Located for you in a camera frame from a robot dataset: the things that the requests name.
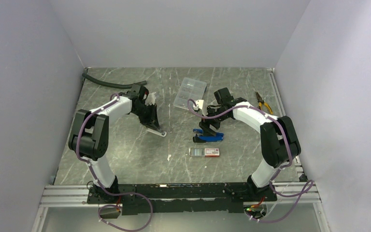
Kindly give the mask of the blue black stapler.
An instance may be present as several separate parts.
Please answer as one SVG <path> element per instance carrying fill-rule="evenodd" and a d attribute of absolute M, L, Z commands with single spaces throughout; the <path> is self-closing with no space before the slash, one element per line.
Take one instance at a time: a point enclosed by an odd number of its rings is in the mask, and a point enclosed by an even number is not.
<path fill-rule="evenodd" d="M 208 143 L 208 142 L 221 142 L 224 139 L 224 134 L 216 132 L 215 135 L 204 135 L 203 130 L 193 129 L 194 137 L 192 141 L 194 143 Z"/>

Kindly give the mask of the small beige white stapler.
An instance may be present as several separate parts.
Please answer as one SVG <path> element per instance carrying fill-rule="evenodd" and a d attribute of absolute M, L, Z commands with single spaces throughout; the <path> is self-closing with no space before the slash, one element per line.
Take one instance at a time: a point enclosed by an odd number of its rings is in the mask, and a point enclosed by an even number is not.
<path fill-rule="evenodd" d="M 151 128 L 149 126 L 146 126 L 146 129 L 149 133 L 152 133 L 152 134 L 155 134 L 155 135 L 158 135 L 160 137 L 166 137 L 167 135 L 167 132 L 162 130 L 162 129 L 155 129 L 155 128 Z"/>

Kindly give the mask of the red white staples box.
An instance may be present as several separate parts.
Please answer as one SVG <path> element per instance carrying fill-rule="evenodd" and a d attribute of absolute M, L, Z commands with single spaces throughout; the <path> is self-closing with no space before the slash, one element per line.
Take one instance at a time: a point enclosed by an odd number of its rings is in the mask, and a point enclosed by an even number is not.
<path fill-rule="evenodd" d="M 190 148 L 189 155 L 191 157 L 219 157 L 220 151 L 218 148 Z"/>

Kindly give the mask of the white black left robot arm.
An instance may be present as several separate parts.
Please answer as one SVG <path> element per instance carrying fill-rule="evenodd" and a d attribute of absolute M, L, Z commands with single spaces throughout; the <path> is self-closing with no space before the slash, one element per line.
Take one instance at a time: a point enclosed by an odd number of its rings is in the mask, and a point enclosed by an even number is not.
<path fill-rule="evenodd" d="M 158 122 L 155 93 L 140 85 L 133 85 L 127 92 L 113 93 L 107 103 L 97 108 L 78 110 L 71 127 L 68 147 L 88 166 L 95 191 L 107 203 L 115 202 L 120 196 L 118 178 L 105 156 L 109 127 L 129 114 L 136 115 L 148 132 L 161 137 L 167 135 Z"/>

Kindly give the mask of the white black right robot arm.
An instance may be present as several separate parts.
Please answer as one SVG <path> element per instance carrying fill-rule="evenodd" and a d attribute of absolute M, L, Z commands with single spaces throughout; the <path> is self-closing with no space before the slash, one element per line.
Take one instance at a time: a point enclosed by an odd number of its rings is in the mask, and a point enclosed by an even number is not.
<path fill-rule="evenodd" d="M 245 123 L 260 135 L 262 160 L 248 177 L 246 194 L 253 201 L 264 196 L 270 183 L 280 171 L 292 164 L 301 153 L 300 143 L 292 120 L 277 117 L 271 111 L 264 112 L 244 98 L 235 98 L 228 88 L 214 93 L 217 104 L 208 105 L 204 100 L 189 99 L 187 105 L 195 113 L 201 112 L 199 129 L 194 129 L 193 142 L 219 142 L 224 135 L 217 132 L 222 121 L 231 118 Z"/>

